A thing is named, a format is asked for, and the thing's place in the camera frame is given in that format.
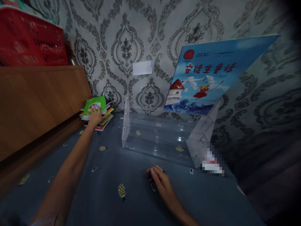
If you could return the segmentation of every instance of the floor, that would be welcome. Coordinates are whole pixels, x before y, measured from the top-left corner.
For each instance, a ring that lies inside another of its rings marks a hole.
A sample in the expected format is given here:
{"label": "floor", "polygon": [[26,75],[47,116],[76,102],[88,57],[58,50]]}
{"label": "floor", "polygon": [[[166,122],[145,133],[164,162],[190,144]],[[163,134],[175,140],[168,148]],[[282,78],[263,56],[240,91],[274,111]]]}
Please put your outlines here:
{"label": "floor", "polygon": [[[264,225],[237,182],[224,166],[227,177],[215,176],[122,148],[122,114],[114,114],[103,132],[93,134],[83,176],[73,199],[67,225],[175,225],[158,191],[153,191],[145,171],[159,165],[169,175],[180,202],[201,225]],[[60,166],[77,142],[76,131],[38,165],[30,177],[13,188],[0,204],[0,213],[17,213],[29,223]],[[118,193],[124,184],[126,200]]]}

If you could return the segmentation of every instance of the book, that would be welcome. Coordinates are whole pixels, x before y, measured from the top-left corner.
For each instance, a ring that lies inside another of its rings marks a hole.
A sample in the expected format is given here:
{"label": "book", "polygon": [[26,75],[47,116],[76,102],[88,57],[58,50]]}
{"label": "book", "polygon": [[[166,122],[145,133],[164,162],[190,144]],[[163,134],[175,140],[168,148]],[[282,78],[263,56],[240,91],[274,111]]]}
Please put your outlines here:
{"label": "book", "polygon": [[113,117],[113,115],[110,114],[105,120],[103,120],[103,121],[100,123],[100,125],[106,124],[106,122],[109,121],[112,117]]}
{"label": "book", "polygon": [[82,114],[83,118],[89,118],[87,112],[91,112],[91,108],[97,108],[97,106],[100,107],[102,114],[107,113],[106,98],[104,96],[94,97],[86,100],[84,112]]}
{"label": "book", "polygon": [[109,105],[112,102],[113,102],[112,100],[106,100],[106,105]]}
{"label": "book", "polygon": [[[107,109],[107,113],[105,114],[105,116],[110,116],[110,114],[111,114],[112,111],[114,111],[114,110],[115,110],[115,109],[112,108],[112,107],[108,108],[108,109]],[[90,121],[89,118],[84,118],[84,117],[82,117],[82,116],[81,116],[81,119],[82,119],[82,120],[85,120],[85,121]]]}
{"label": "book", "polygon": [[233,82],[279,37],[266,35],[183,46],[164,110],[207,115]]}
{"label": "book", "polygon": [[95,128],[96,131],[103,131],[105,129],[105,127],[108,125],[108,123],[110,122],[110,120],[113,118],[113,115],[112,117],[104,124],[104,125],[99,125]]}
{"label": "book", "polygon": [[106,124],[104,124],[104,125],[102,125],[101,127],[96,127],[96,131],[103,131],[104,129],[105,129],[105,127],[108,125],[108,123],[110,122],[110,120],[113,118],[113,115],[112,115],[112,117],[107,121],[107,123]]}

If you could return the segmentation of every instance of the red logo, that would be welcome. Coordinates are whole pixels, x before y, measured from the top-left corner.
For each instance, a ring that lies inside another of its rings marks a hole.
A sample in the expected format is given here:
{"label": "red logo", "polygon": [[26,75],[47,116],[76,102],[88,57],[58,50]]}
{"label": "red logo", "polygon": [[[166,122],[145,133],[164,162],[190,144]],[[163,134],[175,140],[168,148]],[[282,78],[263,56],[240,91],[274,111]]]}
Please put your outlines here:
{"label": "red logo", "polygon": [[184,53],[184,59],[185,60],[191,60],[193,58],[193,55],[194,55],[194,50],[187,50]]}

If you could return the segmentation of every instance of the green book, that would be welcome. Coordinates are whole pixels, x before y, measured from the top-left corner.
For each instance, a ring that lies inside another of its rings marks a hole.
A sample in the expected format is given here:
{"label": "green book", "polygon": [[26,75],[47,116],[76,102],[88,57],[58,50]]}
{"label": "green book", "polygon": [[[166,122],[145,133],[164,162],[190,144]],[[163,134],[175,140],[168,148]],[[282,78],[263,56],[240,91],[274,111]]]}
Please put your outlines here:
{"label": "green book", "polygon": [[110,114],[110,115],[109,115],[109,117],[108,117],[108,118],[106,118],[105,120],[103,120],[101,123],[99,123],[99,125],[102,125],[102,126],[103,126],[103,125],[104,125],[104,124],[106,124],[106,122],[107,122],[107,121],[109,121],[109,120],[110,120],[110,118],[112,118],[112,117],[113,117],[113,115],[112,115],[112,114]]}
{"label": "green book", "polygon": [[85,109],[82,114],[83,118],[88,118],[87,112],[90,112],[91,108],[93,107],[97,108],[97,106],[100,107],[102,114],[107,112],[106,98],[104,96],[94,97],[86,100]]}

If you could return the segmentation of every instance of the damask wallpaper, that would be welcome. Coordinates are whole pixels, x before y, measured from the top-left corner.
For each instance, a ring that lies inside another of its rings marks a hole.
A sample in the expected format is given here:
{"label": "damask wallpaper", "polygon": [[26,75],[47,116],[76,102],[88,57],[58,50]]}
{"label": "damask wallpaper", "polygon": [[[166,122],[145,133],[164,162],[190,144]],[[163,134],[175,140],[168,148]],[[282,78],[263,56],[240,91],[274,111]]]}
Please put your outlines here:
{"label": "damask wallpaper", "polygon": [[[211,142],[233,167],[254,147],[300,125],[300,46],[282,1],[31,2],[65,30],[93,95],[114,100],[117,111],[123,110],[127,93],[148,114],[163,107],[182,45],[281,34],[221,98]],[[145,60],[153,60],[154,72],[133,76],[132,62]],[[176,113],[170,116],[182,120]]]}

